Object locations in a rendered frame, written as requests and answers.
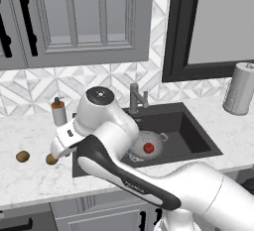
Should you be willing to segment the white colander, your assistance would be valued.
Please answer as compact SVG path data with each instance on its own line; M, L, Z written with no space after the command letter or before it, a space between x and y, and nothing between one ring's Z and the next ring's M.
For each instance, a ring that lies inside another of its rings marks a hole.
M164 150L164 144L169 137L165 133L157 134L152 131L140 131L139 137L129 152L129 157L134 162L152 160L160 156ZM146 143L152 143L155 147L154 152L147 154L143 150Z

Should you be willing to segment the grey drawer front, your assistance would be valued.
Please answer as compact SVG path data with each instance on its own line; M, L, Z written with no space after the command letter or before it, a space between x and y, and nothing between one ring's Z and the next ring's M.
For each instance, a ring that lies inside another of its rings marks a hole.
M118 190L52 202L51 208L54 216L61 218L98 209L129 206L138 203L148 205L145 200L124 190Z

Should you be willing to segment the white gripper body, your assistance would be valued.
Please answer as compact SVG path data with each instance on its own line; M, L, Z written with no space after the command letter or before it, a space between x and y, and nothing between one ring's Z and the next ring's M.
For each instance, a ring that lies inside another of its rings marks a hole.
M56 160L68 156L76 150L76 145L79 142L79 137L60 138L55 136L51 144L51 154Z

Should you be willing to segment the black framed window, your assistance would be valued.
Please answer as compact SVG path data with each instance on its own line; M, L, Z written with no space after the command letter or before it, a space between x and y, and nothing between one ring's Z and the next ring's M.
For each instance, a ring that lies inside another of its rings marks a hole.
M171 0L163 82L230 77L237 60L188 64L198 0Z

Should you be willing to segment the wide grey upper cabinet door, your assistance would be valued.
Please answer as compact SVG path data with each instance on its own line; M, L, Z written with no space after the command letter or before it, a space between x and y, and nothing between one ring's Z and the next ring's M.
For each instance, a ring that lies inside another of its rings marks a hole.
M13 0L28 68L146 61L152 0L30 0L33 57L20 0Z

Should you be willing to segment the black sink basin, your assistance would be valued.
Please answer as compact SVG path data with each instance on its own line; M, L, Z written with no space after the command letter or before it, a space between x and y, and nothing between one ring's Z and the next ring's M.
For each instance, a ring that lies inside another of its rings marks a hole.
M139 107L132 117L140 130L165 133L168 137L163 152L153 160L134 162L126 154L121 162L133 168L222 155L182 102Z

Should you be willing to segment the grey dishwasher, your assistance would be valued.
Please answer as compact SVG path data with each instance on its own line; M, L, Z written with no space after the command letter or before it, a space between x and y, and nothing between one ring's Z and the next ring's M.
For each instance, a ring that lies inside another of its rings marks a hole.
M28 231L58 231L53 212L48 203L0 211L0 220L28 218L33 219L33 228Z

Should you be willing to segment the grey sink faucet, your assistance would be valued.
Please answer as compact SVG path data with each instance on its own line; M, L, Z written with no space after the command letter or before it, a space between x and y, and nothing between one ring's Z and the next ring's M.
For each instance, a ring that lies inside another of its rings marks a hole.
M143 95L139 93L139 84L131 83L130 84L130 108L129 111L131 114L138 112L138 104L142 104L144 108L149 107L148 103L148 92L145 91Z

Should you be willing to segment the red apple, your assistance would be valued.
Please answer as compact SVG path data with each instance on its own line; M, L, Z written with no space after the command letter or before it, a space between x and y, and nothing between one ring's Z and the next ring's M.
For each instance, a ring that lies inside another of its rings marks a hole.
M143 150L145 153L147 154L151 154L154 152L154 149L155 147L153 146L152 143L146 143L144 146L143 146Z

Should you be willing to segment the white paper towel roll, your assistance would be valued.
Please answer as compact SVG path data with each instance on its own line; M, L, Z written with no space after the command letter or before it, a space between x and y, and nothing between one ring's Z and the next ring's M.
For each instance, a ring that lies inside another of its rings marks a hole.
M233 115L244 116L254 96L254 62L239 62L226 90L223 109Z

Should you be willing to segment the soap dispenser with brown collar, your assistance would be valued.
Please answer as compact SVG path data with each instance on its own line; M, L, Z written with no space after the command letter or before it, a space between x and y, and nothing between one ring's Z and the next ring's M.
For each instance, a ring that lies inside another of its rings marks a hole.
M59 97L55 98L52 103L52 113L54 123L57 127L64 125L67 122L64 102Z

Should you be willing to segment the grey lower cabinet door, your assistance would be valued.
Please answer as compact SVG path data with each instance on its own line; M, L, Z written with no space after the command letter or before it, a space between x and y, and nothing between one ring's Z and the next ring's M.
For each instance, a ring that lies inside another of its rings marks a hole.
M140 231L139 207L118 207L56 220L59 231Z
M154 222L156 221L156 216L157 213L155 212L155 210L157 208L160 208L158 206L154 206L152 204L148 205L148 208L146 210L146 228L145 231L154 231Z

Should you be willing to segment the brown kiwi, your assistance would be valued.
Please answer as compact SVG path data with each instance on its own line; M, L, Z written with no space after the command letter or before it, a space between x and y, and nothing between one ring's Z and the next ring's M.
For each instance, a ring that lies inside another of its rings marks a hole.
M48 165L54 166L57 162L58 162L58 160L55 159L55 158L53 157L52 154L48 154L48 155L46 156L46 163L47 163Z
M16 160L20 163L26 162L30 158L30 154L27 151L21 151L16 155Z

